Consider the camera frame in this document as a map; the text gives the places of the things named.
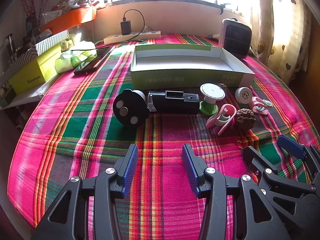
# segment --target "power adapter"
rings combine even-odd
[[[125,17],[123,17],[121,25],[121,34],[122,35],[128,35],[131,34],[131,22],[127,21]]]

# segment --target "pink plastic clothespin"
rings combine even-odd
[[[268,108],[272,108],[273,104],[268,100],[262,100],[258,97],[252,97],[249,107],[256,114],[268,114]]]
[[[228,125],[231,123],[231,121],[236,115],[236,112],[237,110],[233,105],[224,104],[221,107],[219,113],[217,113],[217,115],[211,116],[208,119],[205,126],[207,128],[210,128],[214,125],[222,126],[222,128],[218,132],[218,135],[220,136],[224,132],[224,130],[228,127]]]

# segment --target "yellow box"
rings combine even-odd
[[[60,55],[60,44],[57,44],[39,57],[31,60],[9,78],[9,82],[16,94],[18,95],[32,87],[45,83],[56,73],[54,64]]]

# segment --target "portable heater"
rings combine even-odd
[[[250,49],[252,31],[236,18],[224,19],[219,34],[219,47],[237,58],[245,58]]]

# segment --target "power strip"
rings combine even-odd
[[[104,42],[104,44],[110,44],[110,43],[117,43],[117,42],[126,41],[126,40],[133,38],[138,33],[139,32],[131,33],[128,35],[116,34],[116,35],[112,35],[112,36],[107,36],[104,38],[103,42]],[[142,32],[141,34],[139,34],[137,37],[135,37],[131,41],[160,39],[160,38],[161,38],[160,31]]]

